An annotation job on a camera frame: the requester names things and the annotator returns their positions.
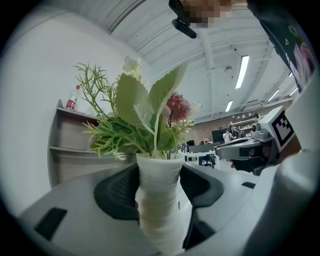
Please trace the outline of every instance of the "ceiling beam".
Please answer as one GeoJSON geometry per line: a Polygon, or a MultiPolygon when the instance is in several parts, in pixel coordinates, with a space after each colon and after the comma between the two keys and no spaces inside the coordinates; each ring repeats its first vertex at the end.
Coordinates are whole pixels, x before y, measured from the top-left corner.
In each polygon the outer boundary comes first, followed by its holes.
{"type": "MultiPolygon", "coordinates": [[[[248,42],[248,39],[246,40],[240,40],[238,42],[241,42],[241,44],[237,44],[237,48],[242,48],[244,47],[245,45],[248,46],[248,47],[255,47],[255,46],[266,46],[268,45],[267,43],[265,43],[265,39],[261,39],[261,38],[252,38],[250,39],[251,41],[261,41],[261,40],[264,40],[264,43],[251,43],[251,42],[248,42]]],[[[225,42],[225,43],[222,43],[222,44],[219,44],[219,45],[212,45],[212,54],[218,54],[218,53],[223,53],[223,52],[226,52],[226,51],[232,51],[234,52],[234,49],[230,46],[230,44],[233,44],[233,43],[236,43],[236,41],[232,41],[232,42],[225,42]],[[219,49],[214,49],[215,47],[218,47],[218,46],[222,46],[222,45],[225,45],[225,47],[223,48],[219,48],[219,49]]],[[[163,54],[164,57],[166,57],[166,55],[168,54],[174,54],[174,51],[171,50],[170,52],[166,52],[163,54]]],[[[204,51],[203,49],[202,50],[196,50],[194,52],[192,52],[191,54],[187,55],[188,58],[186,57],[183,57],[181,59],[178,59],[178,60],[175,60],[174,62],[171,62],[171,63],[166,63],[165,66],[161,67],[161,68],[157,68],[157,71],[155,73],[153,73],[151,75],[151,77],[161,77],[160,74],[162,76],[164,76],[167,72],[169,72],[170,70],[172,70],[173,68],[175,68],[179,63],[182,63],[184,61],[187,61],[187,60],[198,60],[198,59],[201,59],[202,57],[204,57],[204,51]],[[199,54],[197,55],[196,57],[194,58],[190,58],[189,59],[189,56],[193,56],[194,54],[199,54]]]]}
{"type": "Polygon", "coordinates": [[[292,79],[292,82],[290,82],[289,84],[288,84],[288,86],[283,90],[283,92],[282,92],[282,99],[284,98],[284,97],[286,97],[286,96],[288,96],[290,93],[292,93],[292,91],[294,90],[294,89],[296,89],[297,88],[297,84],[296,84],[296,80],[295,80],[295,78],[293,77],[293,79],[292,79]]]}
{"type": "Polygon", "coordinates": [[[250,110],[233,111],[233,112],[223,113],[223,114],[215,116],[213,118],[210,118],[209,114],[207,114],[205,116],[203,115],[201,117],[194,118],[194,121],[195,121],[196,124],[200,124],[200,123],[214,121],[214,120],[221,119],[221,118],[226,118],[226,117],[231,117],[231,116],[236,116],[236,115],[243,115],[243,114],[250,113],[250,112],[254,113],[254,111],[256,111],[256,110],[272,107],[272,106],[275,106],[275,105],[278,105],[278,104],[281,104],[281,103],[285,103],[285,102],[288,102],[288,101],[292,101],[292,98],[289,97],[289,98],[285,98],[285,99],[282,99],[282,100],[278,100],[276,102],[271,102],[269,104],[263,104],[263,105],[258,106],[257,108],[253,108],[253,109],[250,109],[250,110]]]}
{"type": "MultiPolygon", "coordinates": [[[[208,34],[208,29],[198,29],[198,34],[204,49],[204,55],[206,59],[206,70],[210,71],[214,68],[215,59],[213,50],[211,47],[211,40],[208,34]]],[[[209,91],[210,91],[210,106],[211,106],[211,117],[214,116],[214,103],[215,103],[215,72],[208,72],[207,74],[208,82],[209,82],[209,91]]]]}
{"type": "Polygon", "coordinates": [[[251,95],[254,93],[254,91],[256,90],[256,88],[258,87],[259,83],[260,83],[260,80],[261,78],[263,77],[266,69],[267,69],[267,66],[269,64],[269,60],[272,56],[272,53],[274,51],[274,47],[271,45],[270,41],[268,42],[268,45],[266,47],[266,50],[265,50],[265,54],[263,56],[263,61],[262,61],[262,64],[261,64],[261,67],[260,67],[260,70],[253,82],[253,84],[251,85],[249,91],[247,92],[246,96],[243,98],[243,100],[241,101],[240,103],[240,109],[239,110],[242,110],[245,105],[247,104],[247,102],[249,101],[251,95]]]}
{"type": "MultiPolygon", "coordinates": [[[[122,21],[124,21],[124,19],[126,17],[128,17],[135,9],[137,9],[145,1],[146,0],[135,0],[135,1],[131,1],[131,2],[128,1],[128,3],[123,6],[121,6],[119,3],[121,8],[119,10],[116,8],[112,10],[112,12],[114,12],[114,11],[118,12],[117,18],[112,20],[111,21],[112,23],[110,22],[111,24],[108,24],[105,26],[105,28],[108,30],[108,32],[112,33],[118,27],[118,25],[121,24],[122,21]]],[[[106,16],[103,16],[103,15],[100,16],[100,18],[99,18],[100,23],[101,23],[101,18],[102,18],[102,20],[104,20],[106,18],[106,16]]]]}

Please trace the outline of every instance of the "pink flower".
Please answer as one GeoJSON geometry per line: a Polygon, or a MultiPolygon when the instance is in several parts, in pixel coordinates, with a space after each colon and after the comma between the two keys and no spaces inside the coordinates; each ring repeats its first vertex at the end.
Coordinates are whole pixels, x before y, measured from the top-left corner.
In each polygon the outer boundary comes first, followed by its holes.
{"type": "Polygon", "coordinates": [[[316,66],[316,60],[305,42],[300,45],[300,51],[307,78],[310,79],[316,66]]]}
{"type": "Polygon", "coordinates": [[[189,101],[184,99],[182,94],[174,92],[168,99],[166,105],[172,112],[172,121],[178,123],[179,121],[188,118],[191,112],[189,101]]]}
{"type": "Polygon", "coordinates": [[[294,53],[295,62],[296,62],[296,73],[294,73],[294,76],[298,80],[299,84],[301,86],[304,86],[306,84],[306,72],[305,72],[302,54],[297,44],[295,44],[293,53],[294,53]]]}

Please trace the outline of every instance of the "white table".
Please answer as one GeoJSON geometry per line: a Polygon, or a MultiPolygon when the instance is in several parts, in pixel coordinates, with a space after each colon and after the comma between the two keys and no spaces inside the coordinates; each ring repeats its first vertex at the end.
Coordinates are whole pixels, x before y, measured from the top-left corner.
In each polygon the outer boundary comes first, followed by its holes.
{"type": "Polygon", "coordinates": [[[189,158],[193,157],[205,157],[206,155],[216,155],[214,151],[208,151],[208,152],[199,152],[199,153],[179,153],[180,156],[185,157],[184,161],[188,162],[189,158]]]}

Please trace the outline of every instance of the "white flower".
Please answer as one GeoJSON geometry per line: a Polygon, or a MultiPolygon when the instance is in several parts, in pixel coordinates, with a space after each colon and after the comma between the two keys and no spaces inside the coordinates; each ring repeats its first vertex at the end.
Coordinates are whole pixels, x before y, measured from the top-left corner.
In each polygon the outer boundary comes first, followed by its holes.
{"type": "Polygon", "coordinates": [[[114,154],[114,156],[117,158],[117,159],[119,159],[120,161],[124,161],[124,160],[126,160],[127,158],[126,158],[126,155],[124,154],[124,153],[113,153],[114,154]]]}
{"type": "Polygon", "coordinates": [[[126,72],[132,72],[137,70],[137,68],[139,68],[141,65],[141,61],[138,58],[138,60],[130,58],[130,57],[125,57],[124,60],[124,65],[123,65],[123,70],[126,72]]]}

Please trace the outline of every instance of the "fluorescent light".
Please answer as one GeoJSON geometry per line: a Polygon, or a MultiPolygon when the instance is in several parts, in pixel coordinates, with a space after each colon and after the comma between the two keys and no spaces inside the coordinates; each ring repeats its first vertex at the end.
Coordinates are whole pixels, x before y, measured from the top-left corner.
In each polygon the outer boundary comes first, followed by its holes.
{"type": "Polygon", "coordinates": [[[225,112],[228,112],[228,111],[230,110],[232,103],[234,103],[233,100],[230,100],[230,101],[228,102],[228,106],[226,106],[225,112]]]}
{"type": "Polygon", "coordinates": [[[295,90],[294,90],[293,92],[291,92],[291,93],[289,94],[289,96],[291,96],[292,94],[294,94],[294,93],[296,92],[296,90],[298,90],[298,88],[295,88],[295,90]]]}
{"type": "Polygon", "coordinates": [[[248,63],[249,63],[249,56],[242,56],[241,57],[241,67],[238,76],[238,81],[236,82],[235,88],[238,89],[241,87],[242,82],[244,81],[245,74],[247,71],[248,63]]]}
{"type": "Polygon", "coordinates": [[[276,96],[276,94],[277,94],[279,91],[280,91],[280,89],[276,90],[275,93],[270,97],[270,99],[268,99],[268,102],[271,101],[272,98],[273,98],[274,96],[276,96]]]}

